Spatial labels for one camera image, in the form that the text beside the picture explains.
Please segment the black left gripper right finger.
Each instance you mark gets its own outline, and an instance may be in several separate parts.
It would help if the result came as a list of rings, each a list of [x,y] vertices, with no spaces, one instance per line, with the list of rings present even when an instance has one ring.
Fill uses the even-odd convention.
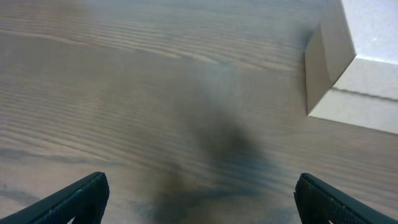
[[[300,175],[294,199],[303,224],[397,224],[309,173]]]

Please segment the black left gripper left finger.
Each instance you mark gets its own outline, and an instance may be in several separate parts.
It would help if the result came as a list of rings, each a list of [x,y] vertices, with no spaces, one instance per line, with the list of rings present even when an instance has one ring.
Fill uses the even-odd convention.
[[[37,203],[1,219],[1,224],[100,224],[109,199],[105,173],[94,172]]]

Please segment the brown cardboard box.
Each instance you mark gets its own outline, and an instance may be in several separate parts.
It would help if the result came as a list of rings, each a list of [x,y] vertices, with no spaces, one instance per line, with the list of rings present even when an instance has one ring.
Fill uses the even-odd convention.
[[[328,0],[305,81],[308,116],[397,133],[397,0]]]

